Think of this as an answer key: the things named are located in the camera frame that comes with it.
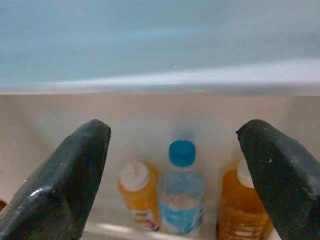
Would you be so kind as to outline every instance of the white label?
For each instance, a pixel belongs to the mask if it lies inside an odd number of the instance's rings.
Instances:
[[[131,215],[135,223],[145,230],[158,231],[159,225],[152,210],[131,210]]]

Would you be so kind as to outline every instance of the yellow bottle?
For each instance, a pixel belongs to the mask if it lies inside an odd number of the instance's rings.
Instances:
[[[133,220],[145,230],[158,231],[157,181],[159,172],[145,162],[131,162],[119,174],[118,190]]]
[[[246,160],[223,176],[216,236],[218,240],[261,240],[269,224]]]

